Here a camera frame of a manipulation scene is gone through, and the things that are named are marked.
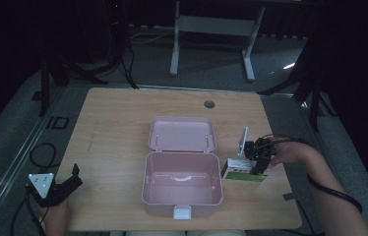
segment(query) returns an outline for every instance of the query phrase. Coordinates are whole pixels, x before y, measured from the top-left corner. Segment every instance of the person's leg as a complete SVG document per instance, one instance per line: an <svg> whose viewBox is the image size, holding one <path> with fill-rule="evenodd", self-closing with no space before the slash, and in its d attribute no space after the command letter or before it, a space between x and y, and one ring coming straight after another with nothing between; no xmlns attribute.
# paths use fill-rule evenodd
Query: person's leg
<svg viewBox="0 0 368 236"><path fill-rule="evenodd" d="M187 236L246 236L244 230L191 230Z"/></svg>
<svg viewBox="0 0 368 236"><path fill-rule="evenodd" d="M186 236L184 231L128 231L126 236Z"/></svg>

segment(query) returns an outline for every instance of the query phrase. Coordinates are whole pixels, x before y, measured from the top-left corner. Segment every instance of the human arm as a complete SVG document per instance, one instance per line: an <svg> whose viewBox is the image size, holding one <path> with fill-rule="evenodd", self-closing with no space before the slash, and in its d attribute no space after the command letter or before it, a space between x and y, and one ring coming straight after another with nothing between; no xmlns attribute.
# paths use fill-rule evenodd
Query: human arm
<svg viewBox="0 0 368 236"><path fill-rule="evenodd" d="M64 236L67 233L70 221L70 207L68 198L58 206L50 208L40 208L45 224L45 234L47 236Z"/></svg>
<svg viewBox="0 0 368 236"><path fill-rule="evenodd" d="M286 142L277 144L276 152L270 166L303 162L310 177L319 185L346 194L325 159L312 147ZM326 235L368 235L368 225L355 205L316 188L313 188L313 195Z"/></svg>

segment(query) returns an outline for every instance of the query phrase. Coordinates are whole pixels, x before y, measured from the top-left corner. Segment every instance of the human hand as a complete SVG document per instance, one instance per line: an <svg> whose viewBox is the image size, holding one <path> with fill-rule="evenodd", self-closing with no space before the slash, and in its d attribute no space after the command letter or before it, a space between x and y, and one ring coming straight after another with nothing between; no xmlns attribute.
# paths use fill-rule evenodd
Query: human hand
<svg viewBox="0 0 368 236"><path fill-rule="evenodd" d="M43 215L47 236L63 236L66 234L70 221L68 198L58 206L40 207L39 211Z"/></svg>
<svg viewBox="0 0 368 236"><path fill-rule="evenodd" d="M283 141L288 138L270 138L272 142ZM276 156L270 161L270 167L281 163L306 162L309 157L321 156L314 148L299 142L281 142L276 144Z"/></svg>

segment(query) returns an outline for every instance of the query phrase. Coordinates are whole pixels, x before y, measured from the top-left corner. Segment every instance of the pink container lid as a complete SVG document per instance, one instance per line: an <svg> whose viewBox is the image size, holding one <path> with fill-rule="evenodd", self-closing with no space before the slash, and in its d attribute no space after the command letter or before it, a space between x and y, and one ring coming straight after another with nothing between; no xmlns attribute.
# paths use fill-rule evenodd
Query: pink container lid
<svg viewBox="0 0 368 236"><path fill-rule="evenodd" d="M215 149L213 122L206 117L156 116L149 146L154 151L211 152Z"/></svg>

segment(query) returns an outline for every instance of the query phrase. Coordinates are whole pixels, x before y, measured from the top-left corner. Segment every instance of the container latch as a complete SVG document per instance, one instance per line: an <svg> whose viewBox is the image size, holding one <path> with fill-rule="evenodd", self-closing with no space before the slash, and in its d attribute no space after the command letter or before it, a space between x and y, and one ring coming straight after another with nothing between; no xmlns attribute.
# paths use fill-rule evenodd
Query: container latch
<svg viewBox="0 0 368 236"><path fill-rule="evenodd" d="M191 207L188 205L176 205L174 207L174 219L191 219Z"/></svg>

